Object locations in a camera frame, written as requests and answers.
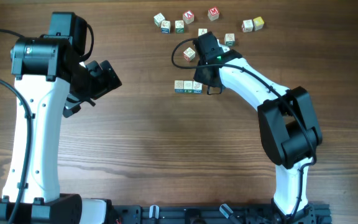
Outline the blue-edged paw block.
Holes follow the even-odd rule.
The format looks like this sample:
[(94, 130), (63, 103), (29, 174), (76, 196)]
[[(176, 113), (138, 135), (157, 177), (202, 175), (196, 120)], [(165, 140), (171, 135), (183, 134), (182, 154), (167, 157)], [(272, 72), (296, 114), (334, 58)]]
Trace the blue-edged paw block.
[(183, 80), (175, 80), (174, 90), (175, 90), (175, 93), (183, 93), (184, 92), (184, 81)]

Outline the red circle picture block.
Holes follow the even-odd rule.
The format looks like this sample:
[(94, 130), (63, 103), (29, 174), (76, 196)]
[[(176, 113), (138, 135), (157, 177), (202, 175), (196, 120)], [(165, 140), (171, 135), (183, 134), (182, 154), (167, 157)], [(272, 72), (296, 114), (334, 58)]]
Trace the red circle picture block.
[(222, 45), (221, 48), (223, 49), (223, 52), (228, 52), (230, 50), (230, 48), (225, 45)]

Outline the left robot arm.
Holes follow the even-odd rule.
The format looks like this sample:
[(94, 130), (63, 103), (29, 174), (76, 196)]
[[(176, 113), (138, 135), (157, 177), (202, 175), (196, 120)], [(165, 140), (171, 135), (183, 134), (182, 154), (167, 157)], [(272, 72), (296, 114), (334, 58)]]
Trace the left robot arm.
[(12, 161), (0, 197), (0, 223), (119, 223), (108, 199), (63, 194), (58, 181), (62, 118), (121, 86), (108, 61), (90, 61), (91, 26), (54, 12), (49, 32), (19, 36), (11, 49), (17, 97)]

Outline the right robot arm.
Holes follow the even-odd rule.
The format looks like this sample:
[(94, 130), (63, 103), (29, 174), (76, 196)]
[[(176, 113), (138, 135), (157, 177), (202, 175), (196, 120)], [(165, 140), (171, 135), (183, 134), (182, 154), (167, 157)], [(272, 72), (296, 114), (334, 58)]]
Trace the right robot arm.
[(282, 222), (299, 220), (308, 204), (307, 171), (316, 164), (316, 148), (322, 142), (309, 93), (269, 80), (212, 32), (195, 38), (193, 45), (200, 56), (195, 81), (228, 88), (257, 111), (262, 147), (276, 166), (273, 204)]

